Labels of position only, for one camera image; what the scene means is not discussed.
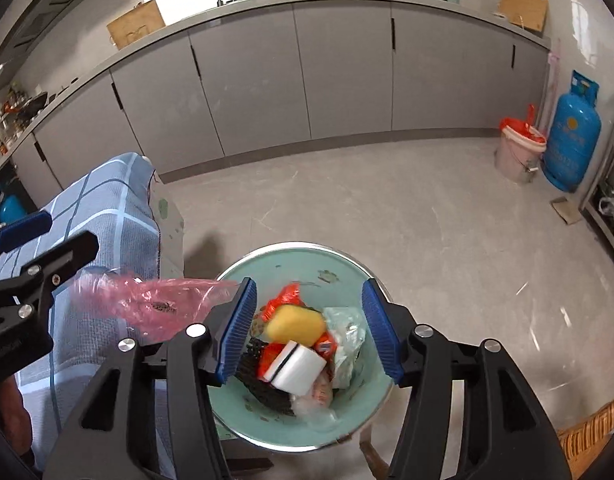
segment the tile floor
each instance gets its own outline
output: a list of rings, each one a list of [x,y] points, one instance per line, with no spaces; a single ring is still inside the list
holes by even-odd
[[[168,184],[185,218],[186,273],[215,276],[276,242],[335,247],[419,322],[453,340],[502,341],[553,423],[567,427],[614,396],[614,265],[585,221],[567,226],[554,212],[549,200],[561,193],[542,175],[520,187],[497,173],[497,142],[340,148]],[[386,460],[406,403],[395,391],[375,421]],[[452,415],[443,477],[455,471],[459,428]],[[356,440],[273,460],[260,478],[372,478]]]

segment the cutting board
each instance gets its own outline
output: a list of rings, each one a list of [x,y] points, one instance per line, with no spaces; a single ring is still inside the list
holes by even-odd
[[[498,12],[514,25],[542,32],[548,6],[548,0],[500,0]]]
[[[107,30],[120,50],[164,26],[165,22],[156,0],[150,0],[116,18],[107,25]]]

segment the sponge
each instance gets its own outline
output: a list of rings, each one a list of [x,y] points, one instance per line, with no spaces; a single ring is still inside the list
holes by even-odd
[[[276,309],[274,317],[267,323],[265,335],[274,343],[296,341],[311,348],[326,330],[327,324],[320,312],[284,304]]]

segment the bucket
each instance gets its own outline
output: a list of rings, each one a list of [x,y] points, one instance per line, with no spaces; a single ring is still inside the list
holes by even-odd
[[[531,182],[538,172],[538,161],[545,153],[547,140],[530,126],[534,107],[530,106],[527,121],[505,118],[500,123],[500,146],[496,150],[496,169],[517,184]]]
[[[362,310],[362,285],[375,278],[350,256],[304,242],[253,251],[218,279],[239,282],[247,277],[256,282],[259,309],[288,283],[300,282],[301,299],[317,310],[329,306]],[[295,416],[275,412],[260,404],[236,377],[221,388],[209,388],[216,420],[252,444],[280,452],[311,451],[346,440],[376,414],[393,385],[383,371],[369,328],[365,329],[350,387],[339,390],[331,404],[338,418],[334,426],[313,428]]]

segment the range hood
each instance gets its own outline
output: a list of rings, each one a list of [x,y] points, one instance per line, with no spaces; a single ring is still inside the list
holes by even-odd
[[[58,23],[58,16],[78,0],[32,0],[0,45],[0,90],[7,86],[29,53]]]

